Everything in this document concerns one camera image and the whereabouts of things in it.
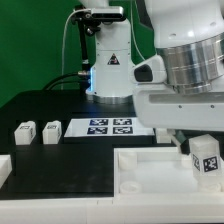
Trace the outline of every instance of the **white cable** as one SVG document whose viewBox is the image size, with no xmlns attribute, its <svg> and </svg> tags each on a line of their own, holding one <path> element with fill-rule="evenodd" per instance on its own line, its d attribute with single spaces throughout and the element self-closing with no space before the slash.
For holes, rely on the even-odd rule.
<svg viewBox="0 0 224 224">
<path fill-rule="evenodd" d="M 141 59 L 143 61 L 145 61 L 144 56 L 141 54 L 137 42 L 136 42 L 136 38 L 135 38 L 135 32 L 134 32 L 134 24 L 133 24 L 133 1 L 131 1 L 131 33 L 132 33 L 132 37 L 133 37 L 133 42 L 136 48 L 136 51 L 138 52 L 139 56 L 141 57 Z"/>
<path fill-rule="evenodd" d="M 90 11 L 90 9 L 81 9 L 81 10 L 74 11 L 69 15 L 68 19 L 66 20 L 65 27 L 64 27 L 64 34 L 63 34 L 63 43 L 62 43 L 62 59 L 61 59 L 62 60 L 62 62 L 61 62 L 61 75 L 62 76 L 64 75 L 64 72 L 65 72 L 65 42 L 66 42 L 66 37 L 67 37 L 68 23 L 70 22 L 70 19 L 72 18 L 72 16 L 75 15 L 76 13 L 88 12 L 88 11 Z"/>
</svg>

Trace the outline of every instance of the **white sheet with markers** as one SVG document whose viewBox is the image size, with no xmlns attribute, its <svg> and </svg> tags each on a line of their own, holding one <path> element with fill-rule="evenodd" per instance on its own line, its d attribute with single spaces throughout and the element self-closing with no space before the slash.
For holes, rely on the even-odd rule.
<svg viewBox="0 0 224 224">
<path fill-rule="evenodd" d="M 136 117 L 72 119 L 65 137 L 140 136 L 154 135 Z"/>
</svg>

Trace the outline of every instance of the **green backdrop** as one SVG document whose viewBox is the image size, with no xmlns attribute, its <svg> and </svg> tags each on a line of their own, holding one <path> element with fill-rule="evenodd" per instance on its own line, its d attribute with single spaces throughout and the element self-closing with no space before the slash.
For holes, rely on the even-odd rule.
<svg viewBox="0 0 224 224">
<path fill-rule="evenodd" d="M 77 0 L 0 0 L 0 106 L 19 92 L 42 89 L 61 75 L 64 24 L 77 4 Z M 130 16 L 129 1 L 111 4 L 122 5 Z M 152 56 L 153 32 L 139 25 L 136 11 L 134 29 L 141 52 L 146 58 Z M 68 27 L 66 73 L 81 69 L 77 30 L 76 26 Z M 87 41 L 89 57 L 94 63 L 94 38 Z M 133 45 L 132 59 L 134 63 L 141 61 Z"/>
</svg>

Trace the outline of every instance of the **metal cylinder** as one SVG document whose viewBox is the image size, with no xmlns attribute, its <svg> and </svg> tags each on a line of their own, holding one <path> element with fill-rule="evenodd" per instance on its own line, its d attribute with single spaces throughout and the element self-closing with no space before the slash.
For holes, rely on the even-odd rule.
<svg viewBox="0 0 224 224">
<path fill-rule="evenodd" d="M 194 44 L 157 49 L 165 63 L 167 84 L 184 95 L 212 90 L 211 81 L 224 75 L 224 33 Z"/>
</svg>

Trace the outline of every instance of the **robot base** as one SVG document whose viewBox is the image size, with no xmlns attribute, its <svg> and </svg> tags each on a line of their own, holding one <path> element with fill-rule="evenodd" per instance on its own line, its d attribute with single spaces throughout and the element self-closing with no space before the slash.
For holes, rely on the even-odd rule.
<svg viewBox="0 0 224 224">
<path fill-rule="evenodd" d="M 132 103 L 132 96 L 126 96 L 126 97 L 101 97 L 96 95 L 89 95 L 86 94 L 87 100 L 94 101 L 97 103 L 102 104 L 126 104 L 126 103 Z"/>
</svg>

